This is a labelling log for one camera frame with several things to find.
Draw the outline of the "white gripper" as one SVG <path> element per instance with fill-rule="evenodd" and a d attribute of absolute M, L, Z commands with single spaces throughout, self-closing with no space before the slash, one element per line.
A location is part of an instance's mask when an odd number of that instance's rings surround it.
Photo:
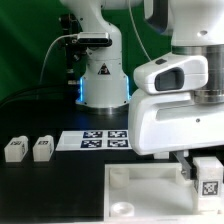
<path fill-rule="evenodd" d="M 150 96 L 138 89 L 128 114 L 128 134 L 139 155 L 175 151 L 185 180 L 197 179 L 184 151 L 224 144 L 224 103 L 195 104 L 190 92 Z"/>

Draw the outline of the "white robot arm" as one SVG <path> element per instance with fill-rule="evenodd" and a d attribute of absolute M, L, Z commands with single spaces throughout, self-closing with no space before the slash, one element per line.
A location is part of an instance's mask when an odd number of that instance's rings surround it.
<path fill-rule="evenodd" d="M 77 43 L 88 47 L 82 107 L 127 106 L 130 144 L 140 155 L 224 144 L 224 0 L 60 1 L 80 22 Z M 150 26 L 172 41 L 168 54 L 137 67 L 130 79 L 121 33 L 102 13 L 138 4 Z"/>

